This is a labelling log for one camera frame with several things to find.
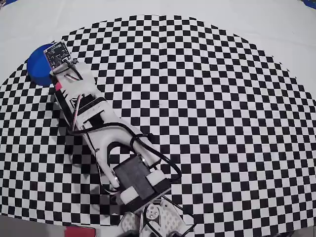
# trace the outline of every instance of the black cable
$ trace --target black cable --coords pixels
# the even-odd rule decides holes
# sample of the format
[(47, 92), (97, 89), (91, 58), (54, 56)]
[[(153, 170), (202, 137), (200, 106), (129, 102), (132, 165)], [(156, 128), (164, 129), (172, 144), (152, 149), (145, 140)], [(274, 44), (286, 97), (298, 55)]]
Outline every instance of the black cable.
[(73, 70), (76, 74), (77, 74), (77, 76), (79, 77), (79, 79), (80, 80), (83, 80), (83, 78), (82, 78), (82, 76), (80, 75), (80, 73), (78, 72), (78, 70), (73, 66), (73, 65), (68, 65), (69, 66), (69, 68), (71, 69), (71, 70)]
[(54, 74), (54, 75), (58, 75), (58, 74), (60, 74), (60, 73), (63, 73), (63, 72), (65, 72), (65, 71), (67, 71), (68, 69), (69, 69), (69, 68), (66, 68), (66, 69), (64, 69), (64, 70), (62, 70), (62, 71), (60, 71), (60, 72), (57, 72), (57, 73), (54, 73), (54, 72), (53, 72), (53, 74)]
[(120, 122), (108, 122), (108, 123), (104, 123), (104, 124), (100, 124), (98, 126), (95, 127), (91, 127), (91, 128), (87, 128), (87, 129), (83, 129), (83, 130), (77, 130), (77, 131), (69, 131), (70, 134), (84, 134), (84, 133), (88, 133), (88, 132), (92, 132), (101, 128), (105, 128), (105, 127), (111, 127), (111, 126), (117, 126), (117, 127), (122, 127), (124, 128), (132, 137), (135, 137), (135, 140), (142, 146), (144, 147), (146, 150), (148, 150), (149, 152), (153, 153), (154, 155), (156, 155), (157, 157), (161, 158), (163, 161), (165, 161), (167, 164), (169, 164), (176, 172), (177, 172), (177, 177), (176, 178), (171, 178), (170, 182), (173, 183), (173, 181), (177, 181), (181, 178), (182, 173), (181, 170), (179, 169), (179, 167), (175, 164), (172, 163), (170, 159), (168, 159), (165, 155), (163, 155), (162, 153), (156, 151), (154, 148), (148, 146), (146, 143), (144, 143), (139, 137), (137, 137), (137, 135), (124, 123), (120, 123)]

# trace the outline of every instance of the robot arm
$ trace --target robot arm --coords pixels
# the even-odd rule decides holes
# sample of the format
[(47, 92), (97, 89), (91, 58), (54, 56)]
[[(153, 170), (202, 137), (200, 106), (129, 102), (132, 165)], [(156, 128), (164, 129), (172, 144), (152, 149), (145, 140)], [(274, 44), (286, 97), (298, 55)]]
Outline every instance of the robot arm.
[[(56, 99), (73, 134), (82, 134), (112, 186), (121, 191), (120, 198), (132, 212), (163, 195), (171, 188), (161, 170), (151, 172), (162, 158), (170, 160), (153, 148), (142, 132), (119, 118), (98, 90), (89, 66), (71, 61), (63, 42), (45, 50), (51, 65)], [(130, 147), (136, 155), (108, 166), (109, 145), (113, 142)], [(181, 177), (181, 171), (171, 164)]]

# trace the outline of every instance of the black and white checkered pattern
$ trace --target black and white checkered pattern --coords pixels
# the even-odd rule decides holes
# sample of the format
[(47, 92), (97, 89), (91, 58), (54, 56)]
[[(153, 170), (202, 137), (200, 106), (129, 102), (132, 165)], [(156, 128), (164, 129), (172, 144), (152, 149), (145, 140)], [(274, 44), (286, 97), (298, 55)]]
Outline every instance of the black and white checkered pattern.
[[(179, 165), (169, 196), (194, 213), (196, 235), (258, 237), (314, 224), (316, 102), (273, 57), (180, 16), (100, 22), (63, 39), (91, 65), (116, 114), (158, 135), (156, 148)], [(53, 93), (30, 82), (26, 64), (0, 87), (0, 212), (117, 224), (122, 210), (99, 195), (95, 161), (66, 133)]]

